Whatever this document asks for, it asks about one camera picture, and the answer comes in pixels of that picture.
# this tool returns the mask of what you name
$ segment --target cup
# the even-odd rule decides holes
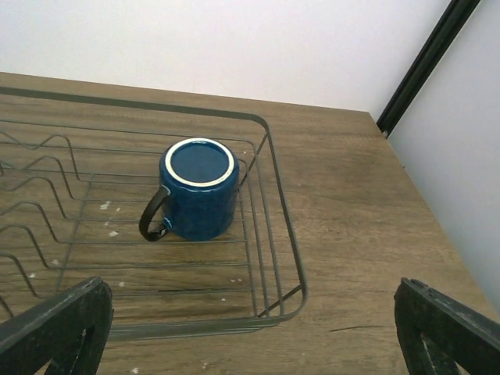
[[[148,241],[168,232],[190,241],[208,241],[232,223],[240,167],[234,153],[208,138],[170,146],[159,160],[159,188],[142,213],[139,231]],[[149,230],[159,209],[162,222]]]

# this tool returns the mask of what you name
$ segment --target mug handle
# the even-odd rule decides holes
[[[169,197],[170,191],[163,185],[160,186],[144,209],[141,219],[139,220],[139,231],[141,232],[142,237],[150,242],[158,241],[169,232],[164,223],[161,223],[155,229],[149,231],[149,224],[151,224],[156,211],[162,207],[163,203],[165,203]]]

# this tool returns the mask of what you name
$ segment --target mug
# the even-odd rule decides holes
[[[149,201],[139,231],[158,241],[169,231],[190,241],[208,241],[232,223],[240,166],[225,145],[208,138],[189,138],[170,146],[159,160],[159,189]],[[149,230],[154,215],[160,225]]]

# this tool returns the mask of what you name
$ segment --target wood grain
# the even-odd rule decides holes
[[[393,316],[393,295],[401,277],[420,279],[475,310],[495,317],[492,307],[471,280],[459,255],[367,113],[7,73],[0,74],[0,85],[244,111],[264,117],[271,126],[284,190],[309,283],[310,296],[305,309],[289,322],[254,334],[110,342],[99,373],[130,373],[133,368],[138,368],[140,374],[407,373],[395,335]],[[0,129],[31,142],[42,141],[48,134],[61,130],[19,124],[19,121],[153,132],[168,128],[169,131],[184,135],[244,137],[256,144],[263,135],[259,127],[241,125],[241,122],[234,120],[167,116],[158,112],[96,108],[92,105],[5,95],[0,96],[0,112],[3,119],[12,121],[0,123]],[[65,130],[64,133],[76,144],[85,147],[147,147],[152,152],[161,151],[177,139],[158,135],[131,137],[130,134],[113,132],[100,132],[96,136],[96,132],[85,134],[81,130]],[[54,145],[63,145],[62,140],[54,142]],[[249,143],[228,142],[243,160],[251,160],[253,153]],[[51,151],[54,155],[64,152],[56,148]],[[281,277],[287,287],[293,287],[297,283],[296,272],[282,219],[283,210],[273,190],[276,188],[276,178],[270,154],[268,150],[263,151],[259,165],[269,203],[268,213],[273,222],[273,239]],[[0,148],[1,160],[9,158],[18,166],[41,155],[44,155],[43,150],[28,156],[26,153],[15,153],[11,146],[2,145]],[[106,171],[112,168],[117,173],[126,173],[133,163],[145,173],[154,174],[158,160],[155,153],[136,155],[133,159],[98,152],[76,152],[75,156],[79,169],[83,171]],[[68,155],[60,154],[60,157],[65,162],[65,168],[70,168]],[[47,168],[55,167],[51,160],[43,163]],[[55,174],[53,178],[58,186],[63,183],[57,180],[60,177]],[[16,180],[19,180],[19,176],[13,173],[2,178],[9,186],[15,184]],[[77,198],[82,197],[85,184],[75,180],[72,175],[71,188]],[[150,194],[145,187],[138,199],[147,199]],[[120,191],[113,191],[106,183],[96,184],[89,195],[95,201],[86,204],[84,216],[106,220],[109,211],[103,212],[99,205],[104,197],[113,195],[137,197],[137,191],[127,185],[121,186]],[[0,192],[1,207],[4,209],[27,196],[48,207],[55,231],[64,242],[74,222],[61,218],[46,181],[34,180],[17,192]],[[66,215],[78,216],[80,202],[67,195],[61,195],[61,199]],[[143,205],[138,202],[137,205],[120,206],[120,212],[115,214],[134,217]],[[262,226],[265,222],[263,205],[257,205],[255,211],[256,225]],[[247,206],[243,214],[249,215],[250,212]],[[40,239],[48,261],[62,261],[67,245],[55,244],[35,213],[33,207],[23,207],[16,210],[15,215],[0,217],[1,224],[29,223]],[[99,228],[93,224],[82,224],[76,239],[108,241],[108,232]],[[30,243],[26,235],[20,235],[21,231],[16,229],[9,234],[0,234],[0,246],[15,246],[18,253],[22,252],[27,272],[36,273],[36,277],[31,279],[35,286],[41,291],[50,291],[57,273],[39,269],[35,254],[26,253]],[[240,233],[241,230],[235,229],[227,236],[238,236]],[[120,224],[122,235],[131,241],[140,241],[134,223]],[[250,242],[255,245],[255,238],[250,238]],[[262,248],[268,246],[269,240],[264,235]],[[184,253],[180,251],[182,248],[185,250],[185,246],[179,244],[162,251],[158,246],[144,248],[142,245],[138,251],[138,247],[131,245],[109,250],[100,244],[78,244],[74,246],[70,262],[113,264],[120,259],[127,262],[146,259],[148,262],[161,263],[165,259],[196,262],[237,261],[245,258],[241,246],[212,246],[203,251]],[[267,252],[266,272],[270,272],[268,279],[272,280],[270,260]],[[26,288],[20,292],[23,284],[12,264],[2,260],[0,270],[2,295],[8,298],[17,313],[36,303]],[[87,275],[88,271],[68,271],[63,285],[74,284]],[[178,269],[168,273],[160,270],[106,270],[101,275],[110,283],[114,293],[120,293],[123,288],[133,291],[157,289],[164,285],[196,286],[200,283],[207,286],[226,284],[229,288],[248,287],[248,274],[241,273],[238,268]],[[124,282],[126,287],[120,287],[120,282]],[[221,303],[219,295],[170,296],[148,298],[147,301],[137,297],[118,299],[115,302],[116,320],[141,323],[149,320],[244,316],[249,313],[250,294],[228,292],[225,298],[226,304]]]

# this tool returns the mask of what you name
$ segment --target wall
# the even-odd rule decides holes
[[[391,142],[500,312],[500,2],[483,1]]]
[[[3,0],[0,70],[370,111],[449,0]]]

